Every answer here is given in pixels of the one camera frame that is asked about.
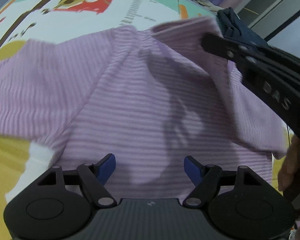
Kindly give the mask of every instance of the human hand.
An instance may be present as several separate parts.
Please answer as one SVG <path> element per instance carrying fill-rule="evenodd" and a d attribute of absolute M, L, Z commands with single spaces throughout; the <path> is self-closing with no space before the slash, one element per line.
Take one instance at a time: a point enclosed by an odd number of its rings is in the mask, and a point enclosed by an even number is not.
<path fill-rule="evenodd" d="M 300 168 L 300 140 L 294 136 L 291 141 L 291 146 L 287 151 L 281 170 L 278 174 L 279 190 L 283 191 L 289 187 L 293 181 L 294 174 Z M 300 240 L 300 227 L 295 234 L 295 240 Z"/>
<path fill-rule="evenodd" d="M 294 174 L 300 169 L 300 140 L 294 136 L 287 151 L 287 156 L 278 173 L 279 190 L 283 191 L 289 187 L 293 181 Z"/>

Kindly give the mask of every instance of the navy cloth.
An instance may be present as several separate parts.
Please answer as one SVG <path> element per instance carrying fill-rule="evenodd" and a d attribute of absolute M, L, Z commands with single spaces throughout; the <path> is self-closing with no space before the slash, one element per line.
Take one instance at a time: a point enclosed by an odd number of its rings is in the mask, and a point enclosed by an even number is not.
<path fill-rule="evenodd" d="M 219 27 L 225 38 L 237 41 L 243 45 L 268 47 L 268 43 L 239 19 L 233 9 L 218 11 Z"/>

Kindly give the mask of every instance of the guitar illustration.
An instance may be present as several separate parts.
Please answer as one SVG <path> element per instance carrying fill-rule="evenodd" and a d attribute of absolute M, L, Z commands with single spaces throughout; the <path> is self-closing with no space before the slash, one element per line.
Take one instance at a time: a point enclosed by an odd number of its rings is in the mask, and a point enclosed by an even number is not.
<path fill-rule="evenodd" d="M 111 2 L 112 0 L 61 0 L 53 10 L 73 12 L 93 11 L 99 14 L 103 13 Z M 50 12 L 49 9 L 42 10 L 43 14 L 48 12 Z"/>

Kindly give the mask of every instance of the music note illustration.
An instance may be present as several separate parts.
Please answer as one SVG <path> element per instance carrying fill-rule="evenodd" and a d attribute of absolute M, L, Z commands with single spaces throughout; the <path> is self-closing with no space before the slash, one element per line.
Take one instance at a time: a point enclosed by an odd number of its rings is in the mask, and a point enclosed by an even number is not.
<path fill-rule="evenodd" d="M 20 37 L 22 37 L 22 36 L 26 33 L 26 31 L 27 31 L 28 29 L 32 28 L 32 27 L 35 26 L 35 25 L 36 25 L 36 23 L 31 23 L 31 24 L 28 26 L 28 28 L 26 28 L 26 30 L 23 30 L 23 31 L 21 32 Z"/>
<path fill-rule="evenodd" d="M 13 35 L 10 39 L 9 39 L 9 41 L 11 41 L 12 39 L 14 39 L 14 38 L 16 38 L 16 37 L 18 37 L 18 35 L 19 35 L 19 33 L 17 33 L 17 34 L 15 34 L 15 35 Z"/>
<path fill-rule="evenodd" d="M 42 12 L 42 14 L 47 14 L 48 12 L 50 12 L 50 10 L 49 9 L 43 9 L 41 12 Z"/>

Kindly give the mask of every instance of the shirt sleeve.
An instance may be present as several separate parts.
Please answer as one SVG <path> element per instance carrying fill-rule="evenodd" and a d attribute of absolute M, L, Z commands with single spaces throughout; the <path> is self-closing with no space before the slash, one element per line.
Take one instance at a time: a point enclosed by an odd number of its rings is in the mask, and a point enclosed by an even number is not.
<path fill-rule="evenodd" d="M 276 158 L 286 151 L 282 120 L 241 84 L 242 75 L 231 61 L 201 47 L 205 33 L 222 36 L 210 17 L 179 20 L 152 28 L 152 36 L 203 68 L 213 79 L 233 121 L 236 138 L 256 150 L 271 151 Z"/>
<path fill-rule="evenodd" d="M 0 62 L 0 134 L 60 151 L 112 56 L 111 31 L 58 45 L 29 40 Z"/>

